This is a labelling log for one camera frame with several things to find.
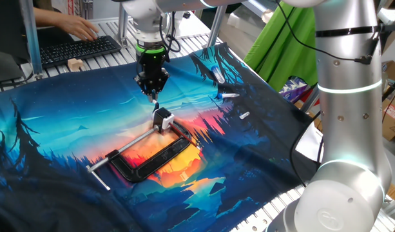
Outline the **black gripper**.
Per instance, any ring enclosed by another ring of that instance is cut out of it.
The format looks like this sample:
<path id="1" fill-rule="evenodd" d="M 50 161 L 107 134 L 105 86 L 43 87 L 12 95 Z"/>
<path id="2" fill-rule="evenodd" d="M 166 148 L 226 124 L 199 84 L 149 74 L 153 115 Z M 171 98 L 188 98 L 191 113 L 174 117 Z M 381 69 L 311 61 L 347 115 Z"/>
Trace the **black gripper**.
<path id="1" fill-rule="evenodd" d="M 139 85 L 141 92 L 147 96 L 149 102 L 158 99 L 170 74 L 162 65 L 166 61 L 166 53 L 137 52 L 137 64 L 134 81 Z M 146 77 L 153 76 L 152 83 Z"/>

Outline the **person's bare hand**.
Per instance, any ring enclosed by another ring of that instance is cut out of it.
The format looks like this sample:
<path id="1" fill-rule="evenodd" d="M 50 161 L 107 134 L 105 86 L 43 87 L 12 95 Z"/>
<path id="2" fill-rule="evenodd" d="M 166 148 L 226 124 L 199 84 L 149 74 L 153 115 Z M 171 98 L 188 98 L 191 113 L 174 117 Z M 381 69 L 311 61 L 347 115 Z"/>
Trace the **person's bare hand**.
<path id="1" fill-rule="evenodd" d="M 83 41 L 96 40 L 99 32 L 89 21 L 75 15 L 61 15 L 57 26 Z"/>

